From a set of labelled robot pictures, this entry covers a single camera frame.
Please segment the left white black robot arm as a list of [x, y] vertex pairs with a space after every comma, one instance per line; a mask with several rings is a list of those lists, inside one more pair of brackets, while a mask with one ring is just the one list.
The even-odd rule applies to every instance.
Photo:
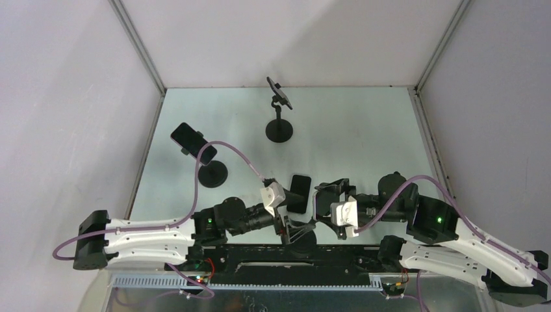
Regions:
[[204, 248], [220, 246], [229, 236], [272, 228], [283, 244], [293, 244], [313, 231], [316, 220], [294, 222], [280, 207], [305, 202], [305, 197], [284, 190], [261, 190], [262, 202], [246, 206], [237, 197], [196, 211], [188, 218], [133, 222], [115, 219], [106, 210], [93, 211], [79, 225], [73, 269], [99, 270], [126, 262], [160, 262], [199, 270]]

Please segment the black front mounting rail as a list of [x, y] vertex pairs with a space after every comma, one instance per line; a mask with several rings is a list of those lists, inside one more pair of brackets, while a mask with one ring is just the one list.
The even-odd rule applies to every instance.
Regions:
[[374, 245], [321, 244], [296, 250], [279, 244], [193, 247], [176, 269], [202, 273], [211, 285], [252, 287], [367, 287], [376, 274], [401, 274]]

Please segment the small circuit board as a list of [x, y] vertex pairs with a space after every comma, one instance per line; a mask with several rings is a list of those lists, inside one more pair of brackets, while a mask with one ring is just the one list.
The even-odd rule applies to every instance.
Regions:
[[405, 282], [396, 282], [396, 283], [384, 283], [382, 285], [383, 295], [388, 298], [403, 298], [407, 283]]
[[186, 285], [188, 287], [207, 287], [209, 282], [208, 276], [192, 275], [186, 277]]

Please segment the teal blue phone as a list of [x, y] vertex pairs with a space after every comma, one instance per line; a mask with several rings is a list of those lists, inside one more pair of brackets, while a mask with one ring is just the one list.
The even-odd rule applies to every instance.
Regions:
[[290, 192], [301, 196], [297, 202], [287, 205], [289, 213], [303, 215], [307, 211], [312, 179], [309, 176], [294, 174], [291, 179]]

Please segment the left small circuit board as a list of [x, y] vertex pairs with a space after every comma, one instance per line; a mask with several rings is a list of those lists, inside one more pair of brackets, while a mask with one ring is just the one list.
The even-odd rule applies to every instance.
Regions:
[[186, 277], [186, 285], [188, 287], [207, 287], [209, 282], [208, 276], [192, 275]]

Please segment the right small circuit board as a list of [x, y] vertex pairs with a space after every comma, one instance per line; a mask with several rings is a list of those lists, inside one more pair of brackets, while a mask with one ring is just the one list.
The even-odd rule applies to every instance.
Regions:
[[383, 295], [388, 298], [403, 298], [407, 283], [405, 282], [396, 282], [396, 283], [384, 283], [382, 285]]

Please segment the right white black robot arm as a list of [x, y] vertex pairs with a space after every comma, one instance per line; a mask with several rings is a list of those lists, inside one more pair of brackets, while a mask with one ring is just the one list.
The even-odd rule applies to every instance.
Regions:
[[378, 222], [401, 222], [405, 234], [382, 238], [377, 259], [387, 271], [429, 271], [455, 278], [514, 307], [549, 304], [549, 256], [513, 248], [475, 226], [444, 199], [421, 195], [418, 176], [383, 176], [376, 194], [358, 193], [348, 179], [315, 188], [315, 218], [341, 240], [358, 237]]

